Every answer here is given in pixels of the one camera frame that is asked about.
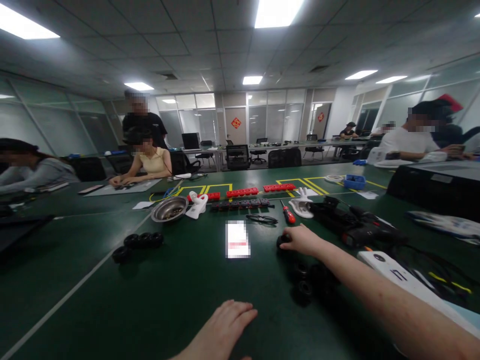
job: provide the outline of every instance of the screwdriver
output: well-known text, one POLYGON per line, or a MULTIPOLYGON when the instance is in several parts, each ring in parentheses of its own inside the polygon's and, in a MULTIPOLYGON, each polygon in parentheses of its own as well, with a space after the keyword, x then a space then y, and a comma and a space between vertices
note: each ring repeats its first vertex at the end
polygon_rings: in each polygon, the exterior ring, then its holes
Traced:
POLYGON ((283 215, 285 215, 287 224, 295 224, 295 216, 290 212, 289 207, 285 206, 282 200, 280 200, 280 202, 283 206, 283 215))

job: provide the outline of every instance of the computer monitor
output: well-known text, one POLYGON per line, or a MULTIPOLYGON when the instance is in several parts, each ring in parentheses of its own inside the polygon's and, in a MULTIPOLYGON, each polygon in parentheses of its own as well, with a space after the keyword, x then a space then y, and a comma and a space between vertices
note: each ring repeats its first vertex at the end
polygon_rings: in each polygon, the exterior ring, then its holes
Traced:
POLYGON ((181 139, 185 150, 200 149, 200 134, 198 132, 183 133, 181 139))

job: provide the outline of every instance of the green table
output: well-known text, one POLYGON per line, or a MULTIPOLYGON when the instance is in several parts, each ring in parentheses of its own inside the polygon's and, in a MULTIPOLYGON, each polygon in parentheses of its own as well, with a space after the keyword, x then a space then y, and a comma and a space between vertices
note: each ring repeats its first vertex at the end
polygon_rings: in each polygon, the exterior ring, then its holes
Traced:
MULTIPOLYGON (((471 247, 419 228, 403 217, 405 211, 417 208, 385 195, 383 188, 392 174, 351 164, 221 172, 185 181, 182 194, 191 190, 187 187, 224 195, 230 186, 262 189, 277 182, 306 183, 319 194, 335 194, 371 210, 402 229, 416 247, 434 250, 480 279, 471 247), (322 179, 345 173, 365 175, 371 182, 368 189, 380 196, 367 200, 322 179)), ((161 181, 152 191, 172 186, 161 181)), ((245 355, 254 359, 401 358, 344 287, 338 288, 333 303, 314 301, 305 308, 293 303, 292 263, 315 261, 294 254, 284 258, 276 250, 276 238, 285 226, 278 198, 288 200, 289 194, 260 195, 269 197, 275 209, 249 211, 265 211, 280 223, 248 225, 251 258, 227 259, 225 223, 244 220, 247 210, 230 214, 207 211, 198 220, 184 216, 162 226, 148 218, 148 210, 130 210, 136 202, 146 201, 149 193, 83 198, 76 194, 78 190, 72 187, 53 193, 20 211, 33 215, 51 208, 61 218, 16 245, 10 258, 1 262, 5 305, 0 307, 0 354, 54 309, 13 359, 167 359, 189 343, 218 305, 236 299, 252 302, 259 315, 234 348, 232 359, 245 355), (154 231, 164 233, 162 248, 138 250, 132 261, 122 266, 107 257, 126 234, 154 231)), ((322 201, 320 195, 312 199, 322 201)), ((324 239, 343 246, 336 235, 314 220, 302 222, 324 239)), ((474 296, 471 308, 479 312, 480 299, 474 296)))

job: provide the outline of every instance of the blue plastic container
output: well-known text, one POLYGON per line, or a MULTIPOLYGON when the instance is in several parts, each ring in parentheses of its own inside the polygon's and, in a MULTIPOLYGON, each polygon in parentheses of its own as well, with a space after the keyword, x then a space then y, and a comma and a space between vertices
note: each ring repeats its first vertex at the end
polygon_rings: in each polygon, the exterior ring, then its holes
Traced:
POLYGON ((347 189, 353 190, 363 190, 367 181, 365 176, 361 175, 345 175, 345 180, 343 181, 343 186, 347 189))

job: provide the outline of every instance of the power drill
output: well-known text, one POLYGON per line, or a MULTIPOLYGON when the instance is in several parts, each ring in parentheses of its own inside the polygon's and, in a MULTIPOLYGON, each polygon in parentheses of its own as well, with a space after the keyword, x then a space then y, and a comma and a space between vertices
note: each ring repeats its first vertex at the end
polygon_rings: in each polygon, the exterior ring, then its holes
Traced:
POLYGON ((391 245, 406 244, 408 238, 397 228, 380 220, 377 216, 357 206, 349 211, 338 208, 341 200, 325 196, 321 203, 307 203, 315 220, 327 229, 340 234, 340 239, 352 248, 362 248, 374 241, 391 245))

